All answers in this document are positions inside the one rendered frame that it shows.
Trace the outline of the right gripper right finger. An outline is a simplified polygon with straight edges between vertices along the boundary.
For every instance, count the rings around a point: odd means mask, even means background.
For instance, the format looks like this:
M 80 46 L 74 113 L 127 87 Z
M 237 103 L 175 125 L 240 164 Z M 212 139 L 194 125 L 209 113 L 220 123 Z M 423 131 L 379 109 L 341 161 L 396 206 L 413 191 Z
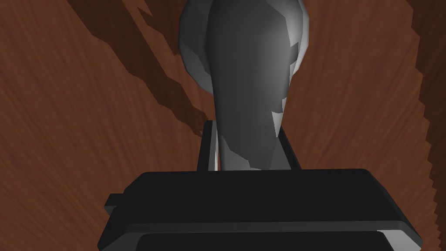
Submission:
M 294 150 L 286 137 L 283 127 L 280 127 L 276 147 L 271 161 L 270 170 L 301 170 Z

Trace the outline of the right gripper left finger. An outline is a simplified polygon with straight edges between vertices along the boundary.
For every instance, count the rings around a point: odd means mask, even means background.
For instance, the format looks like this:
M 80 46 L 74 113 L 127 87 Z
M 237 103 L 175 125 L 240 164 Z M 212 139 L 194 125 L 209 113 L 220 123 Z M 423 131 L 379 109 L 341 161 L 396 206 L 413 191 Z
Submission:
M 204 123 L 197 171 L 218 171 L 219 144 L 215 120 Z

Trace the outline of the grey door handle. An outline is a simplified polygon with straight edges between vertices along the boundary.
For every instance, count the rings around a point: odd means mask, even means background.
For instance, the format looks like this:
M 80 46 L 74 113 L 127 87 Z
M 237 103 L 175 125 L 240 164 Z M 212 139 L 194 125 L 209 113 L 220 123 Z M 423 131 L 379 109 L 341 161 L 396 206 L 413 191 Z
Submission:
M 308 42 L 303 0 L 186 1 L 179 51 L 213 95 L 222 170 L 269 170 Z

